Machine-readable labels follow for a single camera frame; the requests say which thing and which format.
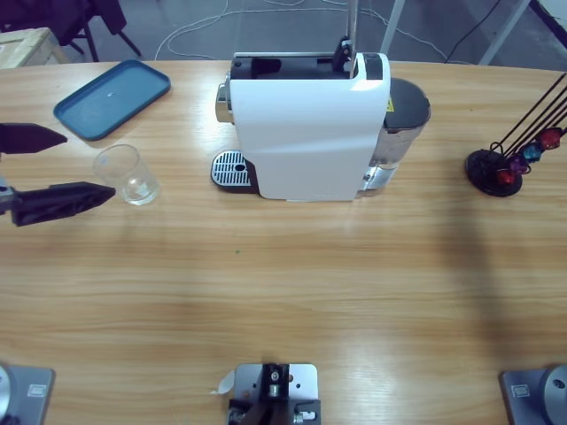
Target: chair leg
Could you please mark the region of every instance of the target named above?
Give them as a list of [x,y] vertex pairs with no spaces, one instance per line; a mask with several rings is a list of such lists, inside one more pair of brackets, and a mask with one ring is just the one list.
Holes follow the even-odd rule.
[[75,50],[77,50],[79,53],[81,53],[82,55],[85,54],[85,50],[81,49],[79,47],[79,45],[76,42],[70,42],[69,45],[74,48]]
[[90,55],[92,56],[93,62],[98,62],[97,49],[95,48],[95,42],[92,39],[92,33],[90,32],[89,22],[85,22],[85,36],[87,37],[87,43],[89,44]]
[[122,37],[122,40],[124,40],[126,44],[130,46],[130,49],[132,49],[136,55],[142,56],[142,52],[136,47],[135,44],[132,43],[132,40],[126,37],[126,35],[122,31],[120,31],[118,35]]

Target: glass cup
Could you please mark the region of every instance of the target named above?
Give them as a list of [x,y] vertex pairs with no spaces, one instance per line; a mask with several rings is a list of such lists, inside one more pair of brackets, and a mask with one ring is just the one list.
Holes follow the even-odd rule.
[[100,152],[93,171],[130,204],[147,204],[159,193],[156,177],[140,157],[140,152],[129,144],[116,144]]

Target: wood grain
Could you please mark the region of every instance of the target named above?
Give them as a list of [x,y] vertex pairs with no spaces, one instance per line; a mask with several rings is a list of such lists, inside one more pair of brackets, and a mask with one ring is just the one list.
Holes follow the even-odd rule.
[[326,424],[507,423],[498,374],[567,362],[567,151],[514,197],[476,191],[462,163],[502,137],[557,73],[392,64],[432,119],[379,196],[286,203],[209,180],[236,147],[214,117],[227,62],[156,62],[173,89],[101,142],[52,108],[112,64],[0,72],[0,121],[69,136],[2,158],[18,189],[91,181],[112,143],[162,185],[68,220],[0,221],[0,359],[53,367],[47,424],[220,424],[209,395],[243,362],[313,362]]

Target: floor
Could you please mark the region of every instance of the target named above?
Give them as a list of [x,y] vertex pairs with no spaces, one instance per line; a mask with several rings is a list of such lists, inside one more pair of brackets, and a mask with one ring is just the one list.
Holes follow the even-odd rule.
[[[390,60],[442,62],[454,44],[479,22],[495,0],[407,0],[388,53]],[[457,49],[451,59],[477,63],[518,0],[502,0],[489,19]],[[120,0],[128,20],[126,34],[144,59],[231,58],[235,51],[331,51],[346,31],[345,0]],[[222,11],[228,9],[221,17]],[[393,0],[362,0],[361,51],[378,51],[385,24],[369,15],[371,7],[388,18]],[[135,54],[101,19],[91,21],[101,61]],[[78,43],[87,46],[83,40]],[[89,60],[70,47],[73,62]],[[528,8],[491,65],[567,70],[567,50]]]

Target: white coffee machine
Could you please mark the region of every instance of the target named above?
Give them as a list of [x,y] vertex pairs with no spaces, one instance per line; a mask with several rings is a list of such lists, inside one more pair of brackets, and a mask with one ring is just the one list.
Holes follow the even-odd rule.
[[430,106],[417,86],[391,78],[384,54],[356,52],[359,13],[351,2],[349,34],[334,53],[235,55],[216,115],[234,124],[240,150],[214,159],[218,186],[271,199],[347,201],[390,180],[401,159],[394,157],[406,153]]

